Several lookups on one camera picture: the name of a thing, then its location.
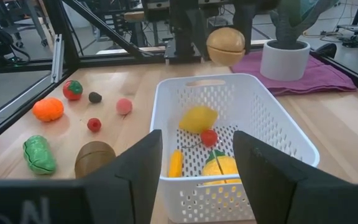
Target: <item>potted plant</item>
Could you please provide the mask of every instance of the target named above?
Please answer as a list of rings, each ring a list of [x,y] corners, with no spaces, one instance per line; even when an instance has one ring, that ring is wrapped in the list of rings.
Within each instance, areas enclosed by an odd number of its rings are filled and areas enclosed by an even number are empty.
[[[305,10],[306,1],[281,0],[277,8],[270,12],[277,39],[265,43],[260,73],[280,81],[302,78],[308,63],[310,44],[298,38],[336,1],[315,0],[313,5]]]

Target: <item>toy kiwi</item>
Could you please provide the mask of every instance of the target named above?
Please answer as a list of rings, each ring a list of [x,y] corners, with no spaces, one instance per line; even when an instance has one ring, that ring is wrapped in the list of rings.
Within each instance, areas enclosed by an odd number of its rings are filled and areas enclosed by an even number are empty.
[[[63,115],[63,103],[56,98],[45,98],[35,103],[32,113],[40,121],[53,121]]]
[[[56,170],[55,158],[48,141],[39,135],[31,136],[23,143],[24,159],[35,174],[52,174]]]
[[[82,178],[116,158],[116,153],[107,143],[92,141],[85,144],[75,160],[75,178]]]

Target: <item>white pot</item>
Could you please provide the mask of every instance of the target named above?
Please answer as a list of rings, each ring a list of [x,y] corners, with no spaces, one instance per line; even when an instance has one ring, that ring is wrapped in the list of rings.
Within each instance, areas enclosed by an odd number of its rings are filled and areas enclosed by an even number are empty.
[[[276,40],[265,43],[260,64],[260,73],[269,79],[295,81],[303,77],[309,59],[310,44],[297,41],[295,50],[283,50],[274,47]]]

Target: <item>gray floor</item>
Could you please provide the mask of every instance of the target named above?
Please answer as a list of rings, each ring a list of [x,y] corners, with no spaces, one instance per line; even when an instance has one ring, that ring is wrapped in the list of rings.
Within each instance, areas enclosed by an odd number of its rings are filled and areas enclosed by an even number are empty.
[[[357,0],[348,0],[348,2],[357,3]],[[350,4],[341,4],[338,7],[332,8],[320,15],[316,24],[308,30],[308,34],[319,34],[322,30],[332,31],[338,24],[350,24],[352,17],[354,17],[354,14],[356,13],[356,10],[357,5]],[[231,21],[231,13],[233,12],[234,8],[232,6],[226,6],[226,11],[223,16],[227,20]],[[144,31],[149,45],[153,46],[155,43],[151,27],[151,24],[149,26],[144,26]],[[161,42],[163,38],[172,36],[168,31],[167,25],[165,25],[163,22],[158,23],[157,30],[159,42]],[[78,35],[80,44],[83,48],[83,53],[85,55],[94,55],[98,51],[105,50],[112,46],[111,41],[95,41],[91,26],[75,29],[75,31]],[[48,58],[52,56],[52,53],[48,47],[41,46],[41,39],[35,30],[25,30],[21,32],[21,36],[25,46],[24,50],[28,52],[32,58]],[[269,15],[258,15],[254,19],[254,31],[252,33],[252,39],[266,39],[266,36],[275,38],[275,27],[273,26]],[[321,41],[319,38],[300,37],[300,39],[309,42],[314,49],[327,43],[325,41]],[[358,49],[348,49],[338,44],[336,60],[358,72]],[[47,73],[48,71],[0,74],[0,107],[28,89],[28,87],[32,84],[39,82],[39,80],[42,79],[42,77],[44,77]],[[0,112],[0,120],[12,114],[20,107],[20,105],[23,104],[23,102],[28,100],[32,95],[45,89],[49,84],[50,80],[48,78],[42,80],[39,85],[29,90],[26,96],[19,98],[10,106],[8,106],[4,111]]]

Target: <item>yellow lemon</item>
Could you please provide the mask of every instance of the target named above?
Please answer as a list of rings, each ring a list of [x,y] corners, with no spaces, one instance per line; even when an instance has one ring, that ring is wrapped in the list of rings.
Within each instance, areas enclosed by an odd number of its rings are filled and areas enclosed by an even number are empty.
[[[201,134],[214,125],[218,112],[207,106],[195,106],[188,110],[179,122],[179,128],[193,134]]]

